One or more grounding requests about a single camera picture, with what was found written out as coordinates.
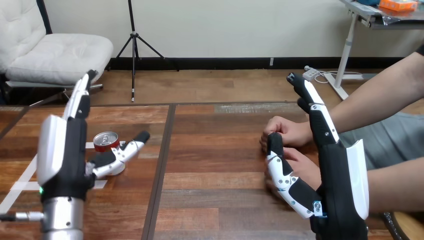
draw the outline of gray shorts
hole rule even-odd
[[[403,112],[340,134],[345,147],[363,139],[366,168],[379,169],[424,157],[424,115]]]

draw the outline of human hand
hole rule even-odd
[[[283,151],[285,160],[293,169],[292,176],[300,177],[311,188],[317,190],[321,185],[320,168],[307,156],[294,148],[284,147]],[[265,183],[270,189],[275,188],[268,169],[265,171]]]
[[[275,116],[268,121],[259,143],[264,152],[267,151],[268,135],[277,132],[282,136],[285,146],[301,147],[312,140],[312,131],[309,122],[296,123],[280,116]]]

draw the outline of can lid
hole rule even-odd
[[[102,133],[97,134],[94,139],[93,143],[97,146],[107,146],[110,144],[113,144],[118,140],[118,134],[116,134],[113,131],[105,131]]]

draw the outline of forearm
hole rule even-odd
[[[424,157],[368,171],[369,211],[424,211]]]
[[[330,111],[339,133],[384,120],[423,97],[424,56],[414,52],[385,69]]]

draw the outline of prosthetic hand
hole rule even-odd
[[[42,189],[43,213],[10,215],[10,221],[41,221],[45,240],[82,240],[88,190],[97,178],[121,168],[150,137],[143,131],[128,144],[85,161],[88,90],[96,74],[90,70],[76,83],[62,117],[50,115],[41,126],[36,173]]]
[[[303,218],[317,238],[323,240],[366,240],[365,219],[369,212],[367,168],[363,141],[345,148],[330,114],[314,86],[291,73],[288,82],[300,95],[297,104],[309,114],[313,140],[318,147],[321,186],[313,190],[284,159],[283,139],[268,136],[267,164],[272,182],[281,197]]]

